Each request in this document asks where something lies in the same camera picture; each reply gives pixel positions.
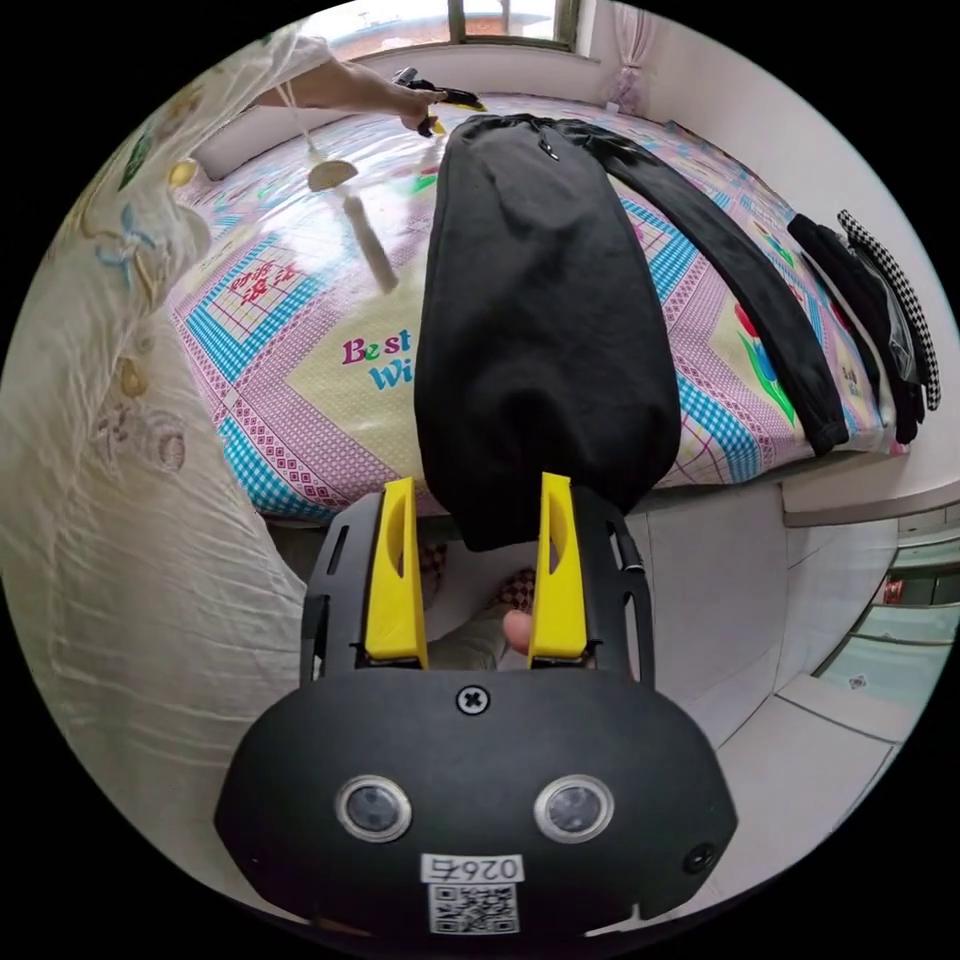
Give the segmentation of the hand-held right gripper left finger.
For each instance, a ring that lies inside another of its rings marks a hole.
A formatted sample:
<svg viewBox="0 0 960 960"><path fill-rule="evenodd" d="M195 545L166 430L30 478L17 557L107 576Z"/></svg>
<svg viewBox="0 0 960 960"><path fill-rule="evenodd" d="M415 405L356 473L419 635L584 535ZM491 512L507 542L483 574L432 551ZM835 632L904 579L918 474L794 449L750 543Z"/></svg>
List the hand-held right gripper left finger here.
<svg viewBox="0 0 960 960"><path fill-rule="evenodd" d="M373 541L364 651L375 665L428 666L411 478L384 487Z"/></svg>

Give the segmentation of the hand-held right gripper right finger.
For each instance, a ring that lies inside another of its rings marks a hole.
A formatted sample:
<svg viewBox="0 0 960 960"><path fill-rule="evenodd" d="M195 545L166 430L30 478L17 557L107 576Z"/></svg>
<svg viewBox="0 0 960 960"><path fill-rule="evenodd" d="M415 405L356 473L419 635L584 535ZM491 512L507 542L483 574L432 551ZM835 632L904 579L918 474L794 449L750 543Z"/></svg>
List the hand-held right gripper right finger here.
<svg viewBox="0 0 960 960"><path fill-rule="evenodd" d="M577 523L569 478L543 473L527 665L573 666L588 645Z"/></svg>

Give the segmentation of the person's left hand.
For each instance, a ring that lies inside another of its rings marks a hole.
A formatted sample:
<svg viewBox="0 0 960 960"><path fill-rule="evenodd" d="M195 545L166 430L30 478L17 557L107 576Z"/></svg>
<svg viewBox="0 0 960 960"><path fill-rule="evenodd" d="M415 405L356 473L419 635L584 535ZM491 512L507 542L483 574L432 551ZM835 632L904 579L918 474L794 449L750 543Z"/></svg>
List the person's left hand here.
<svg viewBox="0 0 960 960"><path fill-rule="evenodd" d="M399 119L405 128L417 132L418 124L428 114L434 115L433 107L438 101L439 98L436 95L388 83L385 88L384 105L379 108L379 111Z"/></svg>

